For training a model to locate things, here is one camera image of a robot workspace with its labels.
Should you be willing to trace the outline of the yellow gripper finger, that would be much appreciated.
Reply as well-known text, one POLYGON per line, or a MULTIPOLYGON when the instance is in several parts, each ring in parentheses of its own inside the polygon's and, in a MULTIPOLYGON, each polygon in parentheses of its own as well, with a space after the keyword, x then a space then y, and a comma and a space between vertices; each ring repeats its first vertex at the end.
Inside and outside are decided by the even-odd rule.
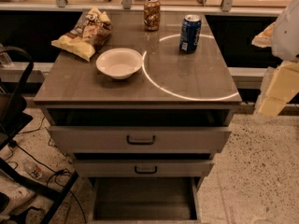
POLYGON ((299 62, 283 61, 274 71, 258 112, 265 117, 277 116, 299 92, 299 62))
POLYGON ((270 48, 272 46, 272 34, 274 27, 275 23, 272 22, 262 32, 254 36, 251 44, 259 48, 270 48))

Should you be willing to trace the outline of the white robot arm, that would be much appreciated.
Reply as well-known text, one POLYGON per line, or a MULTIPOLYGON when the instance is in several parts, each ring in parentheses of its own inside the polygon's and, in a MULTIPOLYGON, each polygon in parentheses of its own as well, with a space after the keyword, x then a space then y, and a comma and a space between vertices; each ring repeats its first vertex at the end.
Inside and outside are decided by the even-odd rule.
POLYGON ((292 0, 251 44, 270 47, 282 61, 277 68, 265 72, 256 105, 257 114, 273 118, 299 93, 299 0, 292 0))

